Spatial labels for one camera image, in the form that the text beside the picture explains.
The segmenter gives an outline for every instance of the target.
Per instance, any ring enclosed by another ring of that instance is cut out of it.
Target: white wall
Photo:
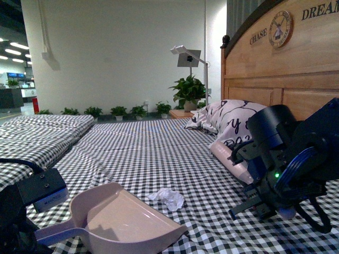
[[[98,106],[108,114],[114,106],[130,110],[145,100],[150,102],[150,111],[159,101],[175,106],[175,92],[168,87],[188,76],[189,69],[176,67],[177,55],[172,55],[170,48],[183,44],[188,49],[201,49],[204,55],[203,0],[41,2],[52,53],[48,60],[41,57],[44,47],[38,0],[21,1],[41,109],[59,113],[64,107],[73,107],[83,112]],[[210,28],[215,24],[214,10],[225,4],[226,0],[208,1]],[[222,36],[215,43],[216,59],[209,45],[207,49],[209,77],[217,80],[210,85],[211,101],[220,99],[217,66]],[[193,73],[203,81],[203,65]]]
[[[226,34],[226,0],[207,0],[207,48],[206,61],[210,62],[209,87],[212,88],[209,103],[221,98],[221,49]]]

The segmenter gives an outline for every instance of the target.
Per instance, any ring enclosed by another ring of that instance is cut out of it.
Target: mattress
[[[90,115],[18,116],[0,126],[0,157],[35,162],[42,168],[55,163],[93,124]],[[31,169],[0,164],[0,191],[28,177]]]
[[[162,253],[335,253],[339,249],[338,181],[318,198],[332,223],[329,234],[314,232],[297,215],[260,220],[251,208],[232,220],[228,210],[246,200],[242,185],[211,155],[215,140],[200,130],[184,129],[186,119],[94,125],[55,165],[72,198],[91,187],[117,182],[188,231]],[[163,187],[185,198],[171,212],[148,195]],[[70,217],[69,201],[28,217],[39,227]],[[312,212],[308,204],[304,210]],[[88,253],[79,237],[58,243],[55,253]]]

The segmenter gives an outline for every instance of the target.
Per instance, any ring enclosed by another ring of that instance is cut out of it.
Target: dustpan handle
[[[46,246],[84,234],[88,234],[87,230],[77,228],[72,218],[68,221],[48,226],[35,232],[38,243]]]

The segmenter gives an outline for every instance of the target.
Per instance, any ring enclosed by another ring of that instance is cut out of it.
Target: green plant
[[[144,106],[135,106],[131,110],[132,115],[144,117],[147,114],[147,111],[144,109]]]
[[[8,85],[9,85],[9,86],[17,86],[18,84],[19,84],[19,82],[16,81],[16,80],[9,80],[9,81],[8,81]]]
[[[179,101],[179,106],[184,105],[185,102],[193,102],[197,105],[198,100],[206,96],[205,85],[192,75],[189,75],[186,79],[181,78],[175,81],[175,83],[178,84],[169,88],[178,90],[177,93],[174,94],[173,101]]]
[[[40,110],[37,115],[53,115],[49,110]]]
[[[174,107],[175,110],[183,110],[184,109],[184,105],[178,105]]]
[[[111,114],[113,116],[115,116],[115,115],[127,115],[126,109],[127,108],[125,108],[123,106],[116,106],[116,107],[111,108]]]
[[[203,108],[206,106],[206,100],[204,100],[203,102],[199,102],[198,103],[198,108]]]
[[[65,108],[64,111],[60,111],[63,115],[80,115],[77,109]]]
[[[168,114],[170,110],[172,109],[172,107],[168,104],[168,101],[167,101],[167,104],[158,102],[155,105],[157,106],[157,111],[159,114]]]
[[[98,118],[102,114],[102,108],[89,107],[84,112],[85,115],[92,115],[94,118]]]

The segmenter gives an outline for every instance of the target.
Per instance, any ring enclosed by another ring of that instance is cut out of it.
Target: white pillowcase
[[[203,129],[216,135],[216,141],[232,147],[252,138],[247,128],[247,121],[264,108],[266,106],[258,103],[225,99],[199,110],[188,121],[185,129]]]

